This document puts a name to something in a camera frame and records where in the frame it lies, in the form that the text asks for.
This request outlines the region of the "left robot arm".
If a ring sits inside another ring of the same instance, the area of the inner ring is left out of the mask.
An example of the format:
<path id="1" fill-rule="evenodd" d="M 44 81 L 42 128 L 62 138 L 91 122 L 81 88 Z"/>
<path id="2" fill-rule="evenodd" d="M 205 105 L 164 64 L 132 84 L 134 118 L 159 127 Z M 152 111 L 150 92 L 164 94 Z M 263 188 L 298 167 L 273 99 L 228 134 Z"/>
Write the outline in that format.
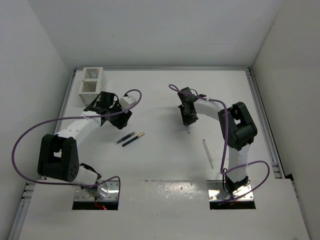
<path id="1" fill-rule="evenodd" d="M 133 96 L 102 91 L 75 120 L 56 134 L 46 134 L 40 145 L 37 172 L 47 178 L 77 185 L 95 185 L 100 179 L 91 166 L 81 163 L 78 149 L 95 129 L 110 122 L 119 130 L 127 126 L 130 108 L 137 103 Z"/>

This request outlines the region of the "black clear mascara tube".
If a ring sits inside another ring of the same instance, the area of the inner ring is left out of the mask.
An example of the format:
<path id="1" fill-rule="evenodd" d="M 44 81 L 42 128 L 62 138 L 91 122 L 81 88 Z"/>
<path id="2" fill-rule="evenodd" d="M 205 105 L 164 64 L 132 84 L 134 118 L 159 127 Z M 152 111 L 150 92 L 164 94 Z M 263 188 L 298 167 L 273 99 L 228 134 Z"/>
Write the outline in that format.
<path id="1" fill-rule="evenodd" d="M 191 133 L 190 127 L 187 125 L 185 128 L 186 128 L 187 134 L 190 134 Z"/>

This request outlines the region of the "dark green gold pencil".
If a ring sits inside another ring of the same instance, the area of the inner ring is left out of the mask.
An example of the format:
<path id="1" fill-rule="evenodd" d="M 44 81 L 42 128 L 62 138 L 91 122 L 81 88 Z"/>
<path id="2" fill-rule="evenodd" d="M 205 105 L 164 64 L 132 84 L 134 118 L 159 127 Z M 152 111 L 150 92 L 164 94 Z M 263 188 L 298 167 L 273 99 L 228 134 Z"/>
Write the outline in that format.
<path id="1" fill-rule="evenodd" d="M 137 136 L 133 137 L 132 139 L 128 140 L 127 142 L 123 143 L 121 146 L 125 147 L 127 145 L 129 145 L 130 143 L 136 141 L 137 139 L 141 138 L 142 136 L 145 135 L 145 132 L 141 132 L 140 134 L 138 134 Z"/>

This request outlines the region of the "black grey makeup pencil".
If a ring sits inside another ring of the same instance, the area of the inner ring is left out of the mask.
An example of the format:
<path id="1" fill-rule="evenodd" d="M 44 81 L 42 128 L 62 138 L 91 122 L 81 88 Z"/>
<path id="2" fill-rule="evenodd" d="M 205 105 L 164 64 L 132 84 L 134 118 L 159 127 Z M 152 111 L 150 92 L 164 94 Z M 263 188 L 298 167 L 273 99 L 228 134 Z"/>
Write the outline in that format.
<path id="1" fill-rule="evenodd" d="M 122 137 L 121 139 L 119 139 L 119 140 L 116 142 L 116 144 L 119 144 L 119 143 L 121 143 L 121 142 L 129 139 L 130 137 L 132 137 L 132 136 L 135 135 L 135 134 L 136 134 L 136 131 L 133 131 L 133 132 L 125 135 L 124 137 Z"/>

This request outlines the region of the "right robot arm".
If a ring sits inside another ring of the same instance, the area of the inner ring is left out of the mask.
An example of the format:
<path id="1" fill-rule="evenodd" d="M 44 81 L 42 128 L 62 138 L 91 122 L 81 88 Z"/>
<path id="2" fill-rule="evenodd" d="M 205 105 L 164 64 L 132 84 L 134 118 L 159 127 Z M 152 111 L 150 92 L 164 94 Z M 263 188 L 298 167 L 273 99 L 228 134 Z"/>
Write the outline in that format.
<path id="1" fill-rule="evenodd" d="M 232 194 L 248 182 L 247 162 L 250 145 L 258 134 L 257 127 L 243 102 L 237 102 L 227 108 L 221 102 L 206 99 L 206 96 L 194 95 L 189 87 L 177 93 L 183 125 L 188 127 L 198 120 L 202 114 L 217 120 L 220 124 L 226 146 L 222 156 L 229 153 L 228 168 L 225 174 L 225 189 Z"/>

